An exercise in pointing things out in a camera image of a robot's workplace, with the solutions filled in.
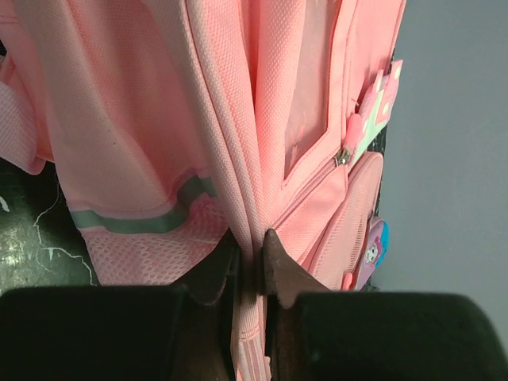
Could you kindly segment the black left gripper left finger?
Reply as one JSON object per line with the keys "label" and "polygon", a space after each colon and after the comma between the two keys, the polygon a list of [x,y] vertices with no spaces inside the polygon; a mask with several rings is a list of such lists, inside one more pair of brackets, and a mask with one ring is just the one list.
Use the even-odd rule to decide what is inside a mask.
{"label": "black left gripper left finger", "polygon": [[1,298],[4,380],[234,380],[231,233],[167,286],[26,287]]}

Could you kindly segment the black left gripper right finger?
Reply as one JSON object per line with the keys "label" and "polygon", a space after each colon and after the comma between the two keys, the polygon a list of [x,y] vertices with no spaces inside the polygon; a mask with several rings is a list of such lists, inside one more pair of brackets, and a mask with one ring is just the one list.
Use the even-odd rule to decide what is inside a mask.
{"label": "black left gripper right finger", "polygon": [[504,380],[487,315],[458,294],[331,291],[264,237],[274,380]]}

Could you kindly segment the pink student backpack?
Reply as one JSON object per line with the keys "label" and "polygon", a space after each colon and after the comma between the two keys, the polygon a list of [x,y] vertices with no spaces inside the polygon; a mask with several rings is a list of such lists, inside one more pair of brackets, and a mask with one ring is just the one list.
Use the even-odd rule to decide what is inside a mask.
{"label": "pink student backpack", "polygon": [[169,283],[232,231],[242,380],[270,377],[274,229],[348,290],[374,213],[403,1],[4,1],[1,156],[52,162],[98,279]]}

